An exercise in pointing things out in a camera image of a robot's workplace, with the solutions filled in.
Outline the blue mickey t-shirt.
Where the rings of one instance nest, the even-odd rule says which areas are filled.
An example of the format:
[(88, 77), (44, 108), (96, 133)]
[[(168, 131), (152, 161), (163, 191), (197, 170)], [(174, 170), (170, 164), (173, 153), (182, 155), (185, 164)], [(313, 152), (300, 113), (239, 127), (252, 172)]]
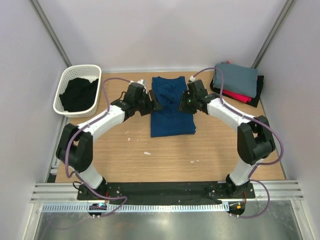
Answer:
[(163, 109), (150, 116), (150, 136), (156, 138), (195, 134), (193, 115), (179, 111), (181, 97), (187, 90), (185, 77), (153, 77), (151, 88)]

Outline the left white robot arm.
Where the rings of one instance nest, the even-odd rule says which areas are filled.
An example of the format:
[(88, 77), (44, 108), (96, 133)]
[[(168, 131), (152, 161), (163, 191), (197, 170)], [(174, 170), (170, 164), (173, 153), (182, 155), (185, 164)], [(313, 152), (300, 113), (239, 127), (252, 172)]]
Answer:
[(93, 164), (94, 142), (136, 112), (145, 116), (162, 109), (154, 90), (147, 90), (142, 81), (132, 81), (123, 98), (112, 101), (97, 116), (79, 125), (67, 124), (56, 150), (56, 157), (65, 166), (66, 176), (77, 176), (88, 188), (89, 195), (101, 200), (106, 195), (107, 182)]

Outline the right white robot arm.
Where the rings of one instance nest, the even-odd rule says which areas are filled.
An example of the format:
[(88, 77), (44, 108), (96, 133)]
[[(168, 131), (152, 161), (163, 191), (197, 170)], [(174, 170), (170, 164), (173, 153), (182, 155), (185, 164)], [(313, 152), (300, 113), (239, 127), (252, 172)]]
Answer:
[(200, 79), (187, 84), (178, 110), (188, 114), (203, 112), (235, 130), (239, 160), (225, 179), (225, 192), (231, 198), (240, 197), (258, 165), (275, 150), (275, 141), (268, 129), (268, 119), (263, 115), (246, 115), (216, 93), (209, 94)]

